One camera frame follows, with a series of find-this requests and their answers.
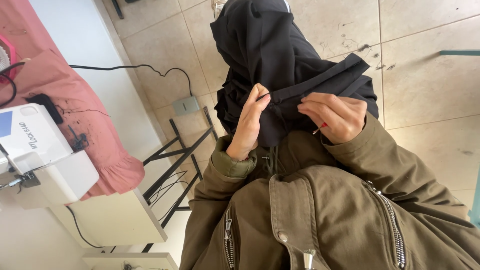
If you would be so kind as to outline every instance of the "tile floor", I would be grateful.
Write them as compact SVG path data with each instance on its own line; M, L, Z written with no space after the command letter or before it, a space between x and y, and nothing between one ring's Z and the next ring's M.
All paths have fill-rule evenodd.
M119 3L119 20L103 0L133 64L149 63L165 72L183 68L192 92L216 119L216 91L228 67L217 53L209 23L210 0L140 0ZM417 153L454 194L473 204L480 163L480 62L476 57L439 56L442 49L478 49L479 0L295 0L295 22L320 56L340 61L349 53L371 68L380 120L397 142ZM371 46L363 51L359 48ZM207 128L202 111L177 117L171 103L185 98L184 74L166 78L136 71L166 139L173 118L187 146ZM196 150L204 169L214 147L207 138ZM192 169L184 164L181 169Z

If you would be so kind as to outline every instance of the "metal zipper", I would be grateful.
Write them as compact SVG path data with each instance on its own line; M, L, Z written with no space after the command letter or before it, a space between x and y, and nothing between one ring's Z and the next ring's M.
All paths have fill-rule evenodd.
M390 218L390 222L392 224L393 235L394 235L394 239L395 239L395 253L396 253L396 261L397 261L396 265L398 266L398 268L403 269L403 268L405 268L405 246L404 246L404 242L403 242L402 233L400 232L400 230L398 228L398 224L397 224L397 220L396 220L396 214L395 214L395 211L393 209L393 206L390 203L390 201L384 195L382 195L381 191L376 190L375 187L373 187L372 182L367 181L367 183L372 188L373 192L376 195L378 195L378 197L380 199L382 199L385 207L387 208L388 217Z
M227 210L225 214L225 253L227 255L227 263L231 269L234 266L233 258L233 236L230 233L230 228L232 226L232 219L230 218L230 209Z

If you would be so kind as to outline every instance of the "ruffled pink fabric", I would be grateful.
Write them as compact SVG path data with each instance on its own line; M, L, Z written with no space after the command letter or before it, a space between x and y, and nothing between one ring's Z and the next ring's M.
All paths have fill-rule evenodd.
M17 58L31 58L18 68L14 79L17 96L7 107L26 104L25 98L46 94L58 107L64 123L59 128L71 143L73 134L85 133L85 148L100 175L82 197L120 194L138 186L145 176L143 163L123 148L107 111L87 82L70 68L28 0L3 0L0 6L0 35L16 48ZM12 95L10 85L0 85L0 103Z

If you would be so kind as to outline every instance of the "jacket pocket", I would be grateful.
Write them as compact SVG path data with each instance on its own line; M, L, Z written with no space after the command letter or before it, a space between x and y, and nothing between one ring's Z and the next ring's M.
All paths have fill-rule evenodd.
M224 218L224 247L225 247L225 256L227 259L228 269L235 269L235 245L234 245L234 237L233 237L233 219L234 219L234 207L231 204L227 211L225 212Z
M398 226L398 222L397 222L397 219L396 219L396 214L395 214L395 211L393 209L393 206L390 203L390 201L387 199L387 197L382 195L382 192L380 192L379 190L376 190L375 187L373 187L372 182L367 181L367 183L368 183L368 185L366 185L367 189L369 191L371 191L374 194L375 197L379 198L379 201L381 202L381 204L383 204L385 206L386 213L387 213L387 216L388 216L388 218L390 220L390 224L391 224L390 229L392 229L394 242L395 242L395 258L394 258L394 261L396 261L396 266L399 269L404 269L405 268L405 263L406 263L405 244L404 244L404 241L403 241L402 232L400 231L400 228Z

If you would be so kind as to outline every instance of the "white sewing machine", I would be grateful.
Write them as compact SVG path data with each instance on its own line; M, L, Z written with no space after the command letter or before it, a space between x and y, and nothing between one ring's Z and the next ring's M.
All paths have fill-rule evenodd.
M0 110L0 184L24 209L78 201L97 181L84 150L74 153L43 105Z

